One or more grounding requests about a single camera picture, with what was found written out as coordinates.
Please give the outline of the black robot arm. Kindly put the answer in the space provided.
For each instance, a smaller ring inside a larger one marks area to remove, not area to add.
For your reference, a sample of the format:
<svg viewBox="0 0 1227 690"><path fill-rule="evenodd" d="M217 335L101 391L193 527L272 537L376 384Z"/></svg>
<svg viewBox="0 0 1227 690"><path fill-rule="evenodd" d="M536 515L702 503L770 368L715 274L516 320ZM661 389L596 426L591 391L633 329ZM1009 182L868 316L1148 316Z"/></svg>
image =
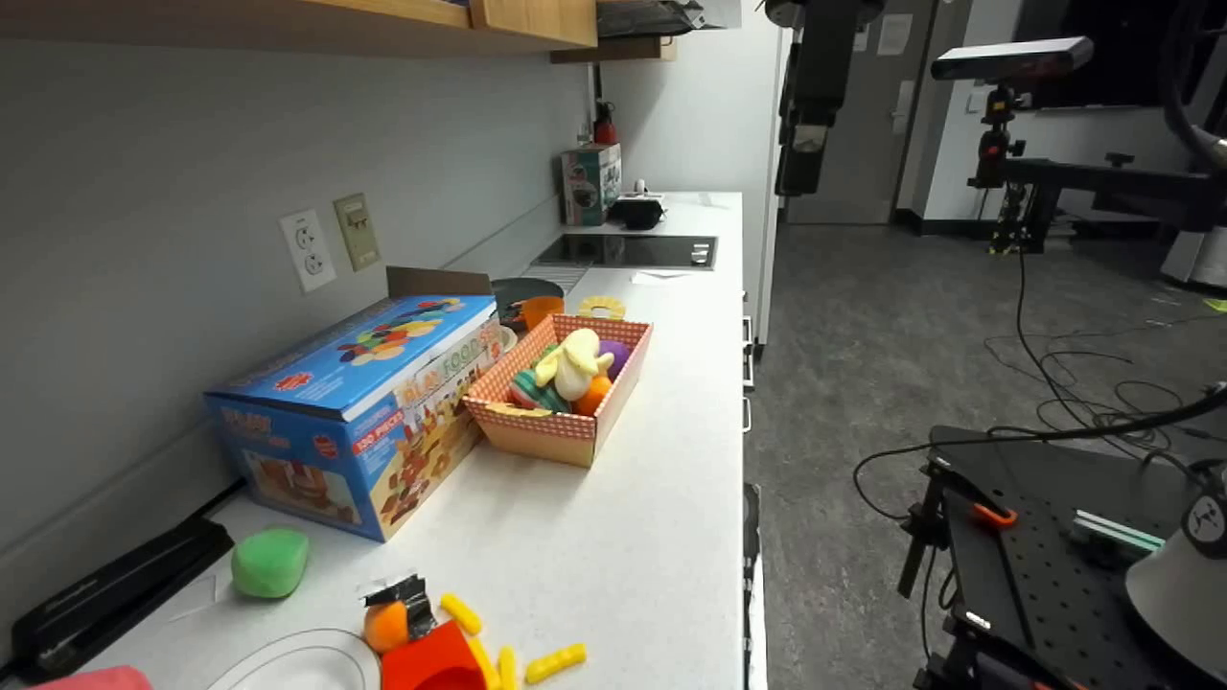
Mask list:
<svg viewBox="0 0 1227 690"><path fill-rule="evenodd" d="M795 201L822 188L823 150L849 96L855 34L883 7L885 0L767 0L767 20L791 30L780 96L780 195Z"/></svg>

